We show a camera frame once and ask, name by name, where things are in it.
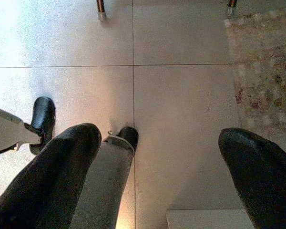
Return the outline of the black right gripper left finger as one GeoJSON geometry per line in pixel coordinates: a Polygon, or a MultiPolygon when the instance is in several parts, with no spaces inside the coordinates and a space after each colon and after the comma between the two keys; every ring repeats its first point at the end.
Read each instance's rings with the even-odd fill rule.
{"type": "Polygon", "coordinates": [[[101,145],[94,124],[53,138],[0,196],[0,229],[68,229],[101,145]]]}

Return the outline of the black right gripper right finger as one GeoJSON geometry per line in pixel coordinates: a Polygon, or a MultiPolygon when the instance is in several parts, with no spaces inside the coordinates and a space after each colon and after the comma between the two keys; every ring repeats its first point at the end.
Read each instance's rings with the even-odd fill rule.
{"type": "Polygon", "coordinates": [[[241,128],[225,128],[221,155],[255,229],[286,229],[286,152],[241,128]]]}

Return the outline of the silver robot right leg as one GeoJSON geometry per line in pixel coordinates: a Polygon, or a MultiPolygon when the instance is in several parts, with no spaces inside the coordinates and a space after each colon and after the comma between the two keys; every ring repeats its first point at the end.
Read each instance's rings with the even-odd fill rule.
{"type": "Polygon", "coordinates": [[[115,229],[133,158],[133,149],[123,138],[104,139],[87,173],[70,229],[115,229]]]}

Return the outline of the silver robot leg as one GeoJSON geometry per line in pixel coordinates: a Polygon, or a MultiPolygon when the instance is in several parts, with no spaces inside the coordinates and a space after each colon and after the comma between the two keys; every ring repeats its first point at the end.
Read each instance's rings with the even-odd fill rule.
{"type": "Polygon", "coordinates": [[[42,139],[38,129],[0,109],[0,154],[17,151],[22,144],[40,145],[42,139]]]}
{"type": "Polygon", "coordinates": [[[104,139],[87,173],[70,229],[115,229],[133,158],[133,149],[123,138],[104,139]]]}

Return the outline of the silver robot left leg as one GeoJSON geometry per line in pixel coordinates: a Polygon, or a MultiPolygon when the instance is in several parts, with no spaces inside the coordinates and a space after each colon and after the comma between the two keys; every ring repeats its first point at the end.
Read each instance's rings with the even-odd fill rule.
{"type": "Polygon", "coordinates": [[[17,151],[22,144],[40,145],[42,139],[38,129],[0,109],[0,154],[17,151]]]}

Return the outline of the black robot left foot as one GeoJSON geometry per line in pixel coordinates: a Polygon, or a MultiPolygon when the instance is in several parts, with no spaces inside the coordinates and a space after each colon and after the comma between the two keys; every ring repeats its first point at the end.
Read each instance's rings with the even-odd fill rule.
{"type": "Polygon", "coordinates": [[[31,153],[38,155],[52,139],[52,133],[55,126],[55,105],[51,98],[38,97],[35,100],[31,126],[41,137],[40,143],[30,144],[31,153]]]}

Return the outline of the black robot foot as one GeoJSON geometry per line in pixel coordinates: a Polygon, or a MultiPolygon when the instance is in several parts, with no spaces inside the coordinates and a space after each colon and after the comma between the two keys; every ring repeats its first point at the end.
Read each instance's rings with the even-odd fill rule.
{"type": "Polygon", "coordinates": [[[120,138],[123,138],[131,145],[133,149],[133,156],[134,156],[136,149],[137,149],[138,141],[139,141],[139,134],[137,130],[133,127],[126,126],[119,131],[117,136],[120,138]]]}
{"type": "Polygon", "coordinates": [[[38,97],[35,100],[31,126],[41,137],[40,143],[30,144],[31,153],[38,155],[52,139],[52,133],[55,126],[55,105],[51,98],[38,97]]]}

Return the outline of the white box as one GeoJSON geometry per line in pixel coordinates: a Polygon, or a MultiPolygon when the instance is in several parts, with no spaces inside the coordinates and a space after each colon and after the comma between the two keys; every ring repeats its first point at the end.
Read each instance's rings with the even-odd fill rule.
{"type": "Polygon", "coordinates": [[[243,209],[168,210],[168,229],[254,229],[243,209]]]}

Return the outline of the black robot right foot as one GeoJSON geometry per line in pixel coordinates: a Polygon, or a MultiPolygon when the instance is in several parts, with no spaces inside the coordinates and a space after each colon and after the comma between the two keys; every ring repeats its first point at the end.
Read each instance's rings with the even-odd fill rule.
{"type": "Polygon", "coordinates": [[[139,134],[137,130],[133,127],[126,126],[119,131],[117,136],[120,138],[123,138],[131,145],[133,149],[133,156],[134,156],[136,149],[137,149],[138,141],[139,141],[139,134]]]}

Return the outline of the beige floral rug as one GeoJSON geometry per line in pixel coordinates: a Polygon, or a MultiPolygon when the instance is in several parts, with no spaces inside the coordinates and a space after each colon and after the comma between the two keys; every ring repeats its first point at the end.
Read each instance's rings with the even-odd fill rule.
{"type": "Polygon", "coordinates": [[[224,25],[241,127],[286,152],[286,8],[224,25]]]}

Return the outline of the brown chair leg silver tip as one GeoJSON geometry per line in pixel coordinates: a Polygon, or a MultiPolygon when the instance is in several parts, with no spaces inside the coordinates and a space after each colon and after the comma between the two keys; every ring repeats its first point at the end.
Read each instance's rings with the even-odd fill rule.
{"type": "Polygon", "coordinates": [[[236,11],[236,4],[237,4],[237,0],[229,0],[228,8],[227,8],[228,16],[234,16],[235,11],[236,11]]]}
{"type": "Polygon", "coordinates": [[[97,10],[98,10],[98,19],[100,21],[105,21],[106,18],[106,12],[104,7],[104,1],[103,0],[96,0],[97,3],[97,10]]]}

